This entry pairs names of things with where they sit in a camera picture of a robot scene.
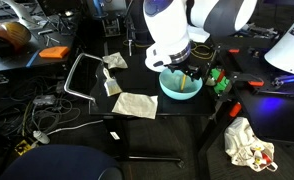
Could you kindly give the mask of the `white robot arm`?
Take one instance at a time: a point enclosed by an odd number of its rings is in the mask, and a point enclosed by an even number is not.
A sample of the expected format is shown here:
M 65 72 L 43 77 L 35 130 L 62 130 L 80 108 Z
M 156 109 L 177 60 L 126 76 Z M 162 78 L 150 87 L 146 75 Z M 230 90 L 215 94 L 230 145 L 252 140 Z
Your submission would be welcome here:
M 258 0 L 144 0 L 143 16 L 154 43 L 146 49 L 152 71 L 180 70 L 199 79 L 189 63 L 191 42 L 229 36 L 251 18 Z

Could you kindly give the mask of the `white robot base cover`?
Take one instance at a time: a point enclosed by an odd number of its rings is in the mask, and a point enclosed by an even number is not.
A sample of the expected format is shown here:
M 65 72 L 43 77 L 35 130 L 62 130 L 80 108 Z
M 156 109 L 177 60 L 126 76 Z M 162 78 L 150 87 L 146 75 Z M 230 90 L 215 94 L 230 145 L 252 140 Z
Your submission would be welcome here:
M 272 66 L 294 74 L 294 23 L 264 58 Z

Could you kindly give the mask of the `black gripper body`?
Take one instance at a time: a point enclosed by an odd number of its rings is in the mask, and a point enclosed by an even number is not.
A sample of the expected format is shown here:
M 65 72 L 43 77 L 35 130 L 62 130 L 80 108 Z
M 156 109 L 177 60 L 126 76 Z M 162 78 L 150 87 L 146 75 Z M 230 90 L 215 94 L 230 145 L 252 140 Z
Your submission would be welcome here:
M 181 71 L 183 74 L 189 76 L 192 80 L 199 80 L 201 78 L 201 70 L 197 66 L 191 65 L 188 61 L 184 61 L 178 64 L 169 64 L 167 68 L 174 72 L 176 70 Z

